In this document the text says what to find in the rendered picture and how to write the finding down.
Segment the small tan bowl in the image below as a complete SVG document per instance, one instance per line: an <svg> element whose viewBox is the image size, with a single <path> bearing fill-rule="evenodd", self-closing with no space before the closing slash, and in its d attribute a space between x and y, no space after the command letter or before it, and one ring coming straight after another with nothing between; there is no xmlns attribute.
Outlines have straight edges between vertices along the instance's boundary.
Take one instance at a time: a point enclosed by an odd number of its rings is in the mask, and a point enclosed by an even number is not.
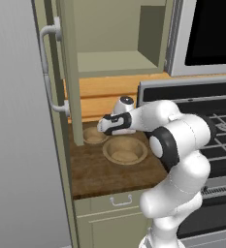
<svg viewBox="0 0 226 248"><path fill-rule="evenodd" d="M98 132L96 127L89 127L83 130L83 140L88 144L99 144L105 142L109 137Z"/></svg>

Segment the silver black stove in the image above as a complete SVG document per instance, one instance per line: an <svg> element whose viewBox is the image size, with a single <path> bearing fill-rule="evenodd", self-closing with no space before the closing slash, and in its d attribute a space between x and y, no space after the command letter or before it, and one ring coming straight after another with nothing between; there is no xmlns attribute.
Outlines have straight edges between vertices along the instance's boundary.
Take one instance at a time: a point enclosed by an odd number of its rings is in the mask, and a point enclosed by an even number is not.
<svg viewBox="0 0 226 248"><path fill-rule="evenodd" d="M204 114L216 127L215 139L201 149L210 161L203 205L179 226L178 239L186 248L226 248L226 76L142 81L137 105L156 100L172 100L183 113Z"/></svg>

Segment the large tan bowl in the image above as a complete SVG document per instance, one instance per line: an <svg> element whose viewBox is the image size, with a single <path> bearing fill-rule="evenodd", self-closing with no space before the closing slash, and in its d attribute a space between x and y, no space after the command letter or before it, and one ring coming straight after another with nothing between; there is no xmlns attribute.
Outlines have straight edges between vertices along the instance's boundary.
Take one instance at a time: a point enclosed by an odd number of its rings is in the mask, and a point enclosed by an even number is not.
<svg viewBox="0 0 226 248"><path fill-rule="evenodd" d="M145 144L132 137L114 137L103 145L103 154L111 162L132 166L139 164L147 156Z"/></svg>

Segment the olive tall side panel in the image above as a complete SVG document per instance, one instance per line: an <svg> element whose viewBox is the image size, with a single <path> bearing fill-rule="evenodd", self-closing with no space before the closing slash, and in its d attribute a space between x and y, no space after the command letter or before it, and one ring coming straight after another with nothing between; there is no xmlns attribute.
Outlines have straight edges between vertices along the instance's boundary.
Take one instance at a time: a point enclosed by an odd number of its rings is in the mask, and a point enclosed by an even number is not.
<svg viewBox="0 0 226 248"><path fill-rule="evenodd" d="M40 31L44 26L54 24L53 18L57 14L55 0L32 0L32 5L36 21L37 36L40 36ZM62 57L58 54L58 45L54 34L45 36L45 45L53 103L61 106L64 103L63 76L61 75ZM80 248L77 234L77 219L72 196L68 118L63 112L57 113L54 110L50 112L58 152L61 182L71 236L71 247Z"/></svg>

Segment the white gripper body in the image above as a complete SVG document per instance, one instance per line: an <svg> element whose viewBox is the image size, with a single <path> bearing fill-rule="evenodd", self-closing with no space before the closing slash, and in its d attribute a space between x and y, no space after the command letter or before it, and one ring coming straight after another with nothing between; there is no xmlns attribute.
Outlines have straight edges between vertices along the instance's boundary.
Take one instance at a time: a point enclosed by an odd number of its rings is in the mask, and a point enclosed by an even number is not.
<svg viewBox="0 0 226 248"><path fill-rule="evenodd" d="M114 130L112 131L113 136L118 136L118 135L132 135L135 134L136 130L131 130L131 129L120 129L120 130Z"/></svg>

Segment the grey fridge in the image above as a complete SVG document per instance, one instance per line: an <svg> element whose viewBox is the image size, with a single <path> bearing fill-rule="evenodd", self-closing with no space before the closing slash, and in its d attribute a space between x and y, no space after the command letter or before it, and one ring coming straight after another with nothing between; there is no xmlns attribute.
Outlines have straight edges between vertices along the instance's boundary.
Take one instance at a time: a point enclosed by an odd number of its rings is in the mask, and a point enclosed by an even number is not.
<svg viewBox="0 0 226 248"><path fill-rule="evenodd" d="M31 0L0 0L0 248L70 248Z"/></svg>

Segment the olive base cabinet door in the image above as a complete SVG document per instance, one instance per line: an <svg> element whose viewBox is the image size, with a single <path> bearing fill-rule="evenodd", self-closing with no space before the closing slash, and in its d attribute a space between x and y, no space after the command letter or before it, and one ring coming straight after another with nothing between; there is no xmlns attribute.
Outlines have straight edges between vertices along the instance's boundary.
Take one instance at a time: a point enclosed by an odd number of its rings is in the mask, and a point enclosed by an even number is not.
<svg viewBox="0 0 226 248"><path fill-rule="evenodd" d="M83 216L77 221L80 248L139 248L151 226L140 211Z"/></svg>

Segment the silver microwave oven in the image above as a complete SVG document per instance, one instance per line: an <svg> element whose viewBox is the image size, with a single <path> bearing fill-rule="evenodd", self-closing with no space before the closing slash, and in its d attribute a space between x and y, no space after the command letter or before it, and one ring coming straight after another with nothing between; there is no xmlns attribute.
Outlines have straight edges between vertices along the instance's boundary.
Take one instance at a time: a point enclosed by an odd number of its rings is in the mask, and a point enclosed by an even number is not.
<svg viewBox="0 0 226 248"><path fill-rule="evenodd" d="M165 71L226 74L226 0L175 0Z"/></svg>

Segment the olive open wall cabinet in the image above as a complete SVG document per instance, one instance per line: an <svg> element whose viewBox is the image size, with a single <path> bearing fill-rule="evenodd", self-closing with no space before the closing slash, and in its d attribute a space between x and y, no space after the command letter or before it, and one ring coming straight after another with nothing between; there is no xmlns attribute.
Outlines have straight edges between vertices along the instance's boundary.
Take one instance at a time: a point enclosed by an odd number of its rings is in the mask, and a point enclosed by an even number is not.
<svg viewBox="0 0 226 248"><path fill-rule="evenodd" d="M65 73L161 73L174 0L56 0Z"/></svg>

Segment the olive drawer front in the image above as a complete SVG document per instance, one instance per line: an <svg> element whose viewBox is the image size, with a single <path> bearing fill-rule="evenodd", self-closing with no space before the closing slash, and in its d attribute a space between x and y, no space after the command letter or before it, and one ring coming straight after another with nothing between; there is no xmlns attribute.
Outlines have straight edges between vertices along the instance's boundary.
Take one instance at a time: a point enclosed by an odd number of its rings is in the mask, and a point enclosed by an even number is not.
<svg viewBox="0 0 226 248"><path fill-rule="evenodd" d="M75 200L75 210L78 216L85 216L97 213L118 211L121 209L136 208L140 205L140 197L144 190L124 192L101 197L93 197L82 200ZM132 195L132 203L125 206L116 207L110 202L110 197L114 197L114 202L128 202L128 195Z"/></svg>

